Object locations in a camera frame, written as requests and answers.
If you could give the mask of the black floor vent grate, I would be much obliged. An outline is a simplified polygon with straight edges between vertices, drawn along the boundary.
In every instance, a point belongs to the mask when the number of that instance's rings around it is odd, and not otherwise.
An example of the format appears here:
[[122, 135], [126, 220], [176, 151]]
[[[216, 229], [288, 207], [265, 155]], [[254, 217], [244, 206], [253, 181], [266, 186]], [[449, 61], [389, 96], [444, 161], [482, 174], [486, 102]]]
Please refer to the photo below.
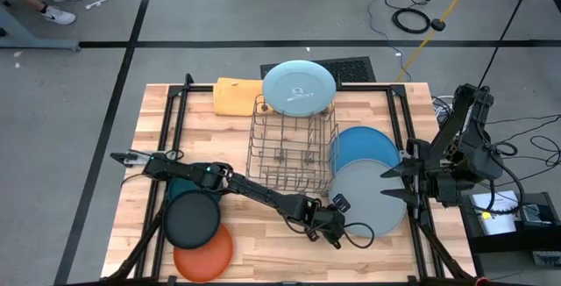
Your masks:
[[317, 60], [336, 82], [376, 82], [373, 66], [368, 56]]

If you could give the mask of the orange plate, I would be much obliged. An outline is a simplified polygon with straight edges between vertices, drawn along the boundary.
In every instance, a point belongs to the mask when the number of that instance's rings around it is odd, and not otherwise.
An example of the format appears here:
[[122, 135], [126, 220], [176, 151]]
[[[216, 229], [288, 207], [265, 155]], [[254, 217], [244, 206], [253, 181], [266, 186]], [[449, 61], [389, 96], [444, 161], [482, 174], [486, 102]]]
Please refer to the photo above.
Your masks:
[[233, 240], [227, 227], [220, 225], [216, 235], [195, 249], [174, 248], [177, 271], [191, 282], [210, 282], [220, 277], [233, 257]]

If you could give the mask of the black device on cabinet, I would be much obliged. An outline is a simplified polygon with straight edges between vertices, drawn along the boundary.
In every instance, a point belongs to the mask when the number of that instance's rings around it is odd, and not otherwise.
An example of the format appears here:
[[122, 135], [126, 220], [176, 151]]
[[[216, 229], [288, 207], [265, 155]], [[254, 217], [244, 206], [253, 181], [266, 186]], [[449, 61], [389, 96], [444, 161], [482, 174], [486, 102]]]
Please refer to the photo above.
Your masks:
[[522, 223], [527, 227], [547, 227], [555, 222], [549, 210], [540, 204], [525, 204], [521, 217]]

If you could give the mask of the dark green plate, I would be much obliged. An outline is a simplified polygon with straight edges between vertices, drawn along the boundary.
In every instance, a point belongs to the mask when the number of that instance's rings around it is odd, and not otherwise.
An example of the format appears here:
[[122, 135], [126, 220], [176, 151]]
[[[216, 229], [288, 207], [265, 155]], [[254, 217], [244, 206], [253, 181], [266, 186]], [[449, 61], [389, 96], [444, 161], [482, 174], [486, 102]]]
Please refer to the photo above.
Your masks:
[[168, 199], [173, 200], [180, 194], [203, 190], [219, 201], [218, 192], [224, 188], [222, 169], [214, 163], [179, 163], [176, 162], [167, 170], [170, 175]]

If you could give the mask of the grey desk leg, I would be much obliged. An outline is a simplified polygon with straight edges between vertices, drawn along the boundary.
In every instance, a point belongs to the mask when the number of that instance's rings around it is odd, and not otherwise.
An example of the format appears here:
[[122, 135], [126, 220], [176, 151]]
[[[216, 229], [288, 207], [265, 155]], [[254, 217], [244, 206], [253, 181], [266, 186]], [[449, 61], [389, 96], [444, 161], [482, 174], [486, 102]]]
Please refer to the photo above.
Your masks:
[[75, 39], [45, 39], [35, 36], [0, 5], [0, 48], [81, 50]]

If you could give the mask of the grey plate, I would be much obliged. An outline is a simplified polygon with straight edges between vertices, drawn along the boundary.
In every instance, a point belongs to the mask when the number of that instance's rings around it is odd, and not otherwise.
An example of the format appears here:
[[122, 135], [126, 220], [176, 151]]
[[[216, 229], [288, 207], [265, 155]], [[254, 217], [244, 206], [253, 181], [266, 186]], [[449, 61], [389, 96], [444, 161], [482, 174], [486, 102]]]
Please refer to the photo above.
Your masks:
[[389, 170], [386, 164], [370, 159], [352, 161], [340, 168], [332, 182], [329, 199], [342, 194], [351, 204], [345, 223], [369, 225], [376, 237], [397, 228], [406, 214], [406, 203], [399, 198], [382, 195], [384, 189], [404, 189], [399, 177], [382, 178]]

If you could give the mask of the yellow towel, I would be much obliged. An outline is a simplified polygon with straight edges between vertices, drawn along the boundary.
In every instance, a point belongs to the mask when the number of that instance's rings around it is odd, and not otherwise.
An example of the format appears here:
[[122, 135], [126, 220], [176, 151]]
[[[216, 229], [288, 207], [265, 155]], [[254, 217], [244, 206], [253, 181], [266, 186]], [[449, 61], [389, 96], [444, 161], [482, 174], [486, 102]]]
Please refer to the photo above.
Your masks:
[[220, 116], [253, 114], [255, 99], [262, 97], [262, 80], [219, 77], [213, 87], [213, 110]]

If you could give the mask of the white booklet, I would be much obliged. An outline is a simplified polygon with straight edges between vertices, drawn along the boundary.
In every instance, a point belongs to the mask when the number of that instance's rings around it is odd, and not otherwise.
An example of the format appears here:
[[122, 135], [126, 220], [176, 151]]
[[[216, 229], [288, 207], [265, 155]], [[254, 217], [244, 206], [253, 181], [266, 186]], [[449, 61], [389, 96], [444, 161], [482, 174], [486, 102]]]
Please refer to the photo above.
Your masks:
[[[473, 205], [480, 208], [486, 208], [491, 201], [491, 194], [473, 194], [470, 196], [470, 200]], [[518, 197], [512, 190], [497, 191], [494, 195], [494, 205], [491, 207], [491, 210], [509, 211], [514, 209], [517, 205]], [[486, 236], [515, 232], [515, 222], [521, 219], [518, 213], [506, 215], [490, 213], [492, 218], [483, 220], [480, 216], [482, 212], [486, 211], [478, 211], [478, 221], [481, 224], [483, 233]]]

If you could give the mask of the grey keyboard device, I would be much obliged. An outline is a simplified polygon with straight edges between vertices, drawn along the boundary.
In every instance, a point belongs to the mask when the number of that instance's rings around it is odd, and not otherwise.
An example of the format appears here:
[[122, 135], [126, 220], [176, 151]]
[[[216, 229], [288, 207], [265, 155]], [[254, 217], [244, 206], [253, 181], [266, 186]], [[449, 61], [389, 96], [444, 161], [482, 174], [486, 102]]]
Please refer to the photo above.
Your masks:
[[560, 251], [534, 251], [532, 257], [537, 266], [561, 268]]

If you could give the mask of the black metal table frame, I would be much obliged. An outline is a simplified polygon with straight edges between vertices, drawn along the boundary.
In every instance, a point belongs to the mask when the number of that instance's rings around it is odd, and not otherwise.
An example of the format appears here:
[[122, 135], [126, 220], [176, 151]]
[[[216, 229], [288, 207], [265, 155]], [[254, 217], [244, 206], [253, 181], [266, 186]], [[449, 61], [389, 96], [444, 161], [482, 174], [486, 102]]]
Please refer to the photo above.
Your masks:
[[[218, 116], [213, 88], [193, 83], [187, 89], [180, 149], [185, 161], [224, 161], [245, 171], [251, 120]], [[367, 125], [398, 146], [408, 138], [433, 139], [438, 130], [430, 90], [425, 83], [346, 82], [335, 97], [336, 119], [343, 128]], [[164, 185], [127, 169], [102, 273], [117, 271], [139, 241], [146, 217], [160, 207]], [[273, 282], [278, 286], [404, 285], [425, 268], [432, 276], [448, 270], [421, 232], [403, 220], [388, 236], [366, 250], [344, 242], [309, 241], [290, 231], [276, 211], [245, 197], [224, 200], [225, 224], [234, 242], [232, 264], [222, 275], [226, 286]]]

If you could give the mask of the black cabinet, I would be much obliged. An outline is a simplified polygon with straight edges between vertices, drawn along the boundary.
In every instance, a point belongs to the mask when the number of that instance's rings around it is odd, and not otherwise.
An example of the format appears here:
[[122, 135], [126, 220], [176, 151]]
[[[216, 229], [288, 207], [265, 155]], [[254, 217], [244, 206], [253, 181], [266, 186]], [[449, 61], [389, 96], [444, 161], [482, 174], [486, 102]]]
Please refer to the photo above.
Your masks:
[[527, 194], [525, 204], [540, 204], [547, 208], [555, 219], [554, 225], [547, 227], [527, 227], [520, 220], [515, 222], [516, 231], [486, 236], [478, 221], [478, 214], [467, 208], [461, 208], [468, 244], [473, 254], [506, 253], [517, 251], [560, 251], [561, 252], [561, 218], [547, 192]]

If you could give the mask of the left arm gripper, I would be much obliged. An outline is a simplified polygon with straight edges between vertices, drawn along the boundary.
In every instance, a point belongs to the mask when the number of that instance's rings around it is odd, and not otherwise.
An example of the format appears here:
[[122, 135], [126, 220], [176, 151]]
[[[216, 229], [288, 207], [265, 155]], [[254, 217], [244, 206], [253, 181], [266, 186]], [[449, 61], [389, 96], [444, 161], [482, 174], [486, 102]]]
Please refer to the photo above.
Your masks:
[[331, 204], [323, 206], [318, 198], [302, 194], [284, 196], [284, 221], [295, 233], [304, 234], [311, 242], [319, 239], [319, 233], [336, 249], [341, 248], [339, 240], [345, 234], [344, 214], [351, 204], [337, 194]]

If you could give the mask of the light blue plate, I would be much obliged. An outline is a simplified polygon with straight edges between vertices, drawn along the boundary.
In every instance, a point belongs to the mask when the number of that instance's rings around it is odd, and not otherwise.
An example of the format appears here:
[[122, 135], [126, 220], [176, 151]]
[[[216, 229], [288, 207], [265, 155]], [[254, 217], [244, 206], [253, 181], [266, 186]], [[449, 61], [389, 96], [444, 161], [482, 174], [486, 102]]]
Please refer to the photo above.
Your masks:
[[323, 66], [304, 60], [282, 62], [263, 79], [262, 96], [280, 114], [306, 118], [327, 109], [337, 92], [332, 74]]

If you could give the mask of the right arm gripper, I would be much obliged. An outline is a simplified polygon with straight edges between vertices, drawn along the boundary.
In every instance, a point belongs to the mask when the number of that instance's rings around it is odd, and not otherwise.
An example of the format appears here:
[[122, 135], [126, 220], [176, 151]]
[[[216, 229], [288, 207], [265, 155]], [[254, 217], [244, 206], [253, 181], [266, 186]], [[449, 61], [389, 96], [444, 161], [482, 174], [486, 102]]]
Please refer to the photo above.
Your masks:
[[385, 196], [399, 198], [406, 204], [421, 210], [422, 200], [432, 197], [444, 207], [459, 204], [459, 192], [471, 184], [453, 177], [455, 164], [446, 161], [444, 151], [433, 151], [432, 145], [422, 139], [407, 141], [408, 158], [382, 173], [381, 177], [405, 177], [408, 189], [384, 189]]

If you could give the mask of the black plate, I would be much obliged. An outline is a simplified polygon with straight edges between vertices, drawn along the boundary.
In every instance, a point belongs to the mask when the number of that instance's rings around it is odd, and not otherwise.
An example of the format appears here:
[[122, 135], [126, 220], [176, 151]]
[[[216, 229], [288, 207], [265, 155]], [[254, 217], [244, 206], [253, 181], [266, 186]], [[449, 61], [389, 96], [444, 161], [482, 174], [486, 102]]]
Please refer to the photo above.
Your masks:
[[175, 197], [164, 212], [162, 228], [167, 240], [182, 249], [208, 243], [217, 233], [221, 213], [215, 198], [202, 190]]

